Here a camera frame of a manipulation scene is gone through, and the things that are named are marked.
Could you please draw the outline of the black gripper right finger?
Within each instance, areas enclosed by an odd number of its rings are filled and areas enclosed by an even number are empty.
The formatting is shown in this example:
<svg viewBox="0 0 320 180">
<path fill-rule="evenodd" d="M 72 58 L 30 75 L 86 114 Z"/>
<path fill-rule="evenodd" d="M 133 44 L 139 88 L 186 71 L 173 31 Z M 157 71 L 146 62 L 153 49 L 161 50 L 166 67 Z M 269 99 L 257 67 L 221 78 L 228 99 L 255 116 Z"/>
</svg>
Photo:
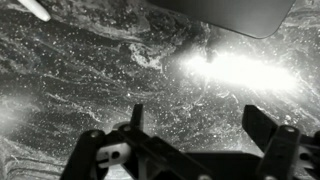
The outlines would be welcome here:
<svg viewBox="0 0 320 180">
<path fill-rule="evenodd" d="M 320 180 L 320 131 L 302 134 L 290 125 L 278 125 L 254 105 L 246 105 L 242 128 L 264 153 L 256 174 L 259 180 L 300 180 L 296 168 Z"/>
</svg>

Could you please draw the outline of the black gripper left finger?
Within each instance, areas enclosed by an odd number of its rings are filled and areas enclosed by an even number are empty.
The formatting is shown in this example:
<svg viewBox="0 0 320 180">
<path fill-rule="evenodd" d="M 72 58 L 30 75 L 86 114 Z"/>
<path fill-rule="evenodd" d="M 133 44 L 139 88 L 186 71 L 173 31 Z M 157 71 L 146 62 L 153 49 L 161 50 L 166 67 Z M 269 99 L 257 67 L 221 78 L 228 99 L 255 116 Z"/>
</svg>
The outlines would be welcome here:
<svg viewBox="0 0 320 180">
<path fill-rule="evenodd" d="M 60 180 L 103 180 L 110 167 L 122 166 L 134 180 L 212 180 L 213 175 L 190 156 L 143 132 L 144 110 L 134 106 L 128 122 L 110 133 L 82 133 Z"/>
</svg>

